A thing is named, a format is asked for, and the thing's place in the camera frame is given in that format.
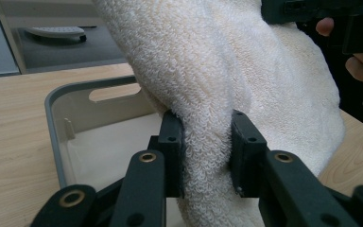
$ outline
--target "gray plastic tray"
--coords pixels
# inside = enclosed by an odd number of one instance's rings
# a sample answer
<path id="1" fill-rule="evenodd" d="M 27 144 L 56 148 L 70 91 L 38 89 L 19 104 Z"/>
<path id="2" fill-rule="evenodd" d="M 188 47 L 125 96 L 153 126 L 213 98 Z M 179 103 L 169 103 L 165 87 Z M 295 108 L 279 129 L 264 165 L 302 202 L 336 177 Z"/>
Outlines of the gray plastic tray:
<path id="1" fill-rule="evenodd" d="M 125 86 L 135 93 L 118 96 Z M 93 99 L 100 91 L 110 98 Z M 147 148 L 162 121 L 134 76 L 61 86 L 46 98 L 45 111 L 60 187 L 97 191 L 125 176 L 131 156 Z M 174 199 L 167 199 L 167 226 L 184 226 Z"/>

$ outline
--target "black plastic bracket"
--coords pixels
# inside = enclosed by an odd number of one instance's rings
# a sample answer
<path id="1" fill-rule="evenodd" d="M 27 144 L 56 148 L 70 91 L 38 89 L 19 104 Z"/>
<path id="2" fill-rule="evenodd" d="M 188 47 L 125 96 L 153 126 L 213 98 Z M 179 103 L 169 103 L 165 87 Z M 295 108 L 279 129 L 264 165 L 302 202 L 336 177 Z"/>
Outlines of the black plastic bracket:
<path id="1" fill-rule="evenodd" d="M 231 174 L 235 192 L 242 198 L 258 198 L 263 158 L 268 151 L 261 132 L 242 112 L 232 115 Z"/>

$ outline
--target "light wood surface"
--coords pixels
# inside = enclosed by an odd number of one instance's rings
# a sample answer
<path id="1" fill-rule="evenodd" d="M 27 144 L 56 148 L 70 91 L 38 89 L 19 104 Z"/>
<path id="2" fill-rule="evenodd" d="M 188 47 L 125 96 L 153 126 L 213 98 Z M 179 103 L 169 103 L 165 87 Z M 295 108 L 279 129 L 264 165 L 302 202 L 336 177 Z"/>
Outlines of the light wood surface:
<path id="1" fill-rule="evenodd" d="M 0 78 L 0 226 L 27 226 L 59 190 L 43 102 L 72 82 L 132 75 L 127 64 Z M 363 184 L 363 124 L 342 113 L 346 139 L 320 176 L 350 194 Z"/>

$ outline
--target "terry cloth texture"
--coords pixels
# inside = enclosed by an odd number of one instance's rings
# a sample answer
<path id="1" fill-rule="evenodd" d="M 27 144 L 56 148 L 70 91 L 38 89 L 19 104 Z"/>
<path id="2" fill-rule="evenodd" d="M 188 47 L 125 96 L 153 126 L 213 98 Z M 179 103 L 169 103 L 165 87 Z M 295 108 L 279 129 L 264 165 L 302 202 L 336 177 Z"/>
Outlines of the terry cloth texture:
<path id="1" fill-rule="evenodd" d="M 319 48 L 294 24 L 267 25 L 260 0 L 95 4 L 147 98 L 185 127 L 188 226 L 263 225 L 257 200 L 233 191 L 233 109 L 316 175 L 341 142 L 337 87 Z"/>

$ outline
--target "screw hole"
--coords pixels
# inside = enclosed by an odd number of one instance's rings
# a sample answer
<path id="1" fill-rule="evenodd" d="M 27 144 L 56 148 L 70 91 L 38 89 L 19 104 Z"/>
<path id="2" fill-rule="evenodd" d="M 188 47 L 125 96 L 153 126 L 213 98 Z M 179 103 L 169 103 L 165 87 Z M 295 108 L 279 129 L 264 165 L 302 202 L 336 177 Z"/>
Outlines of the screw hole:
<path id="1" fill-rule="evenodd" d="M 59 205 L 61 207 L 73 207 L 81 203 L 85 198 L 85 193 L 81 190 L 72 190 L 65 193 L 63 196 L 60 197 Z"/>
<path id="2" fill-rule="evenodd" d="M 284 153 L 275 154 L 275 159 L 282 162 L 282 163 L 291 163 L 291 162 L 293 162 L 293 158 L 290 155 L 284 154 Z"/>
<path id="3" fill-rule="evenodd" d="M 140 155 L 139 159 L 143 163 L 150 163 L 156 159 L 156 155 L 154 153 L 144 153 Z"/>
<path id="4" fill-rule="evenodd" d="M 128 217 L 129 226 L 140 226 L 144 222 L 144 216 L 140 213 L 135 213 Z"/>
<path id="5" fill-rule="evenodd" d="M 322 220 L 323 223 L 327 224 L 328 226 L 339 226 L 340 221 L 335 216 L 329 215 L 329 214 L 321 214 L 320 220 Z"/>

